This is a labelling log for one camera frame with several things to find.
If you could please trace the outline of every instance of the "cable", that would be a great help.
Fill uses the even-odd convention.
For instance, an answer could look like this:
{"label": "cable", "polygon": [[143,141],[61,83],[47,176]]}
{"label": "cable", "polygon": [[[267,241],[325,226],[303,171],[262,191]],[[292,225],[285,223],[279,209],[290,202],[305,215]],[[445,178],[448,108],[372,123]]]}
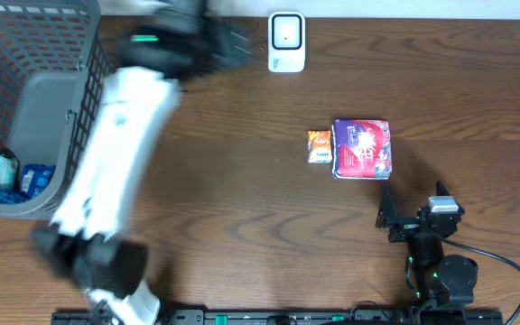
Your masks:
{"label": "cable", "polygon": [[390,320],[390,317],[388,317],[388,315],[386,315],[385,311],[383,311],[383,309],[378,305],[378,303],[373,302],[373,301],[362,301],[362,302],[357,303],[357,305],[352,308],[352,311],[350,311],[351,320],[354,320],[354,313],[360,308],[361,305],[363,305],[365,303],[374,304],[378,308],[378,310],[383,313],[383,316],[386,317],[386,320]]}
{"label": "cable", "polygon": [[[423,223],[425,223],[425,226],[429,229],[429,232],[431,232],[431,234],[439,239],[441,242],[445,243],[445,244],[449,244],[451,246],[455,246],[455,247],[458,247],[458,248],[462,248],[462,249],[466,249],[470,252],[473,252],[473,253],[479,253],[481,255],[484,255],[484,256],[488,256],[490,258],[494,258],[496,259],[497,261],[500,261],[500,262],[503,262],[507,265],[511,265],[513,266],[517,271],[519,271],[520,273],[520,265],[518,265],[517,263],[507,259],[507,258],[504,258],[503,256],[499,256],[497,254],[493,254],[493,253],[489,253],[487,251],[484,251],[482,249],[478,249],[478,248],[475,248],[475,247],[471,247],[471,246],[468,246],[468,245],[464,245],[464,244],[460,244],[460,243],[457,243],[457,242],[454,242],[452,240],[449,240],[445,237],[442,237],[441,235],[437,234],[434,230],[432,230],[431,226],[428,224],[428,221],[424,221]],[[520,302],[519,302],[519,305],[516,307],[516,310],[515,312],[513,312],[513,315],[511,315],[511,317],[506,321],[505,325],[510,325],[513,323],[513,321],[515,321],[515,319],[517,318],[517,316],[519,316],[520,314]]]}

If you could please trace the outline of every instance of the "pink and blue package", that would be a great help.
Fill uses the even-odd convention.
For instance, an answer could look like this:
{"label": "pink and blue package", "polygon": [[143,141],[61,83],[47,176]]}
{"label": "pink and blue package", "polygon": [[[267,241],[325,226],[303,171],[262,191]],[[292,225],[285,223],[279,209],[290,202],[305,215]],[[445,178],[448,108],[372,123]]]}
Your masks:
{"label": "pink and blue package", "polygon": [[388,122],[336,120],[332,139],[334,178],[388,179],[393,170]]}

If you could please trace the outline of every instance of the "green light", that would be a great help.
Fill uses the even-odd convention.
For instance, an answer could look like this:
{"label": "green light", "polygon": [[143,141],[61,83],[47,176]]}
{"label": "green light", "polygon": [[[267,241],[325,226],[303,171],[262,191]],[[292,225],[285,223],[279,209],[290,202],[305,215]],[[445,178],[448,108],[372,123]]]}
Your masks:
{"label": "green light", "polygon": [[152,35],[134,35],[132,42],[158,42],[160,39]]}

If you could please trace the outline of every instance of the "white rectangular device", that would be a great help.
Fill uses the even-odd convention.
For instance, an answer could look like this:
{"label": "white rectangular device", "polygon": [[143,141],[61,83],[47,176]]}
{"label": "white rectangular device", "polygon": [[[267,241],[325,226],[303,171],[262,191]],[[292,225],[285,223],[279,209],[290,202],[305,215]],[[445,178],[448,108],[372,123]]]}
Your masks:
{"label": "white rectangular device", "polygon": [[268,17],[268,69],[299,72],[306,61],[306,22],[296,12],[276,12]]}

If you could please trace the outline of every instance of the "wooden tabletop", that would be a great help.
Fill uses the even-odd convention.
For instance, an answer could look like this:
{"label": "wooden tabletop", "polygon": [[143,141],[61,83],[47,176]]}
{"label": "wooden tabletop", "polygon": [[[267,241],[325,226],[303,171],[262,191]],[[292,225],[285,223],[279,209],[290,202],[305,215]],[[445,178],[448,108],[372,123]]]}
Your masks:
{"label": "wooden tabletop", "polygon": [[[110,50],[134,20],[105,18]],[[265,19],[247,21],[265,50]],[[153,290],[211,309],[346,309],[415,299],[405,244],[374,228],[379,181],[338,181],[307,159],[307,130],[390,123],[403,215],[443,180],[467,214],[451,238],[520,264],[520,22],[308,19],[306,68],[262,64],[187,85],[146,171],[133,238]],[[48,324],[86,306],[30,248],[31,221],[0,218],[0,323]],[[474,307],[507,319],[520,275],[478,262]]]}

